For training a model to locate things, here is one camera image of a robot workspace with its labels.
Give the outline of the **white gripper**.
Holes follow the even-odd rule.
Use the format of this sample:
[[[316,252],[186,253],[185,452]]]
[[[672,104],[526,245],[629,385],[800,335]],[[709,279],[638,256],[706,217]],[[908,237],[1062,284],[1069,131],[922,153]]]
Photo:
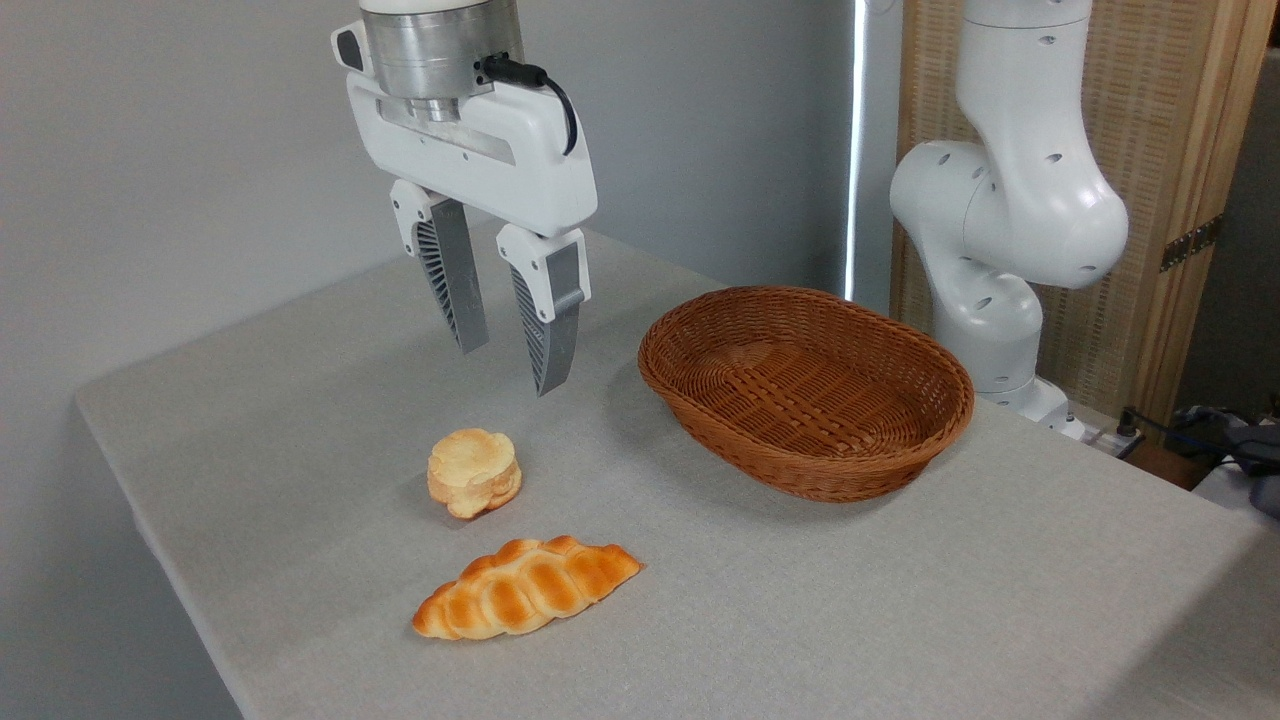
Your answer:
[[[461,351],[489,340],[467,204],[512,223],[497,243],[509,264],[538,396],[562,386],[580,305],[593,296],[585,234],[571,229],[598,209],[585,137],[563,154],[562,101],[498,83],[465,99],[460,120],[430,122],[424,109],[384,95],[370,77],[351,72],[346,85],[367,154],[402,178],[390,191],[401,242],[420,261]]]

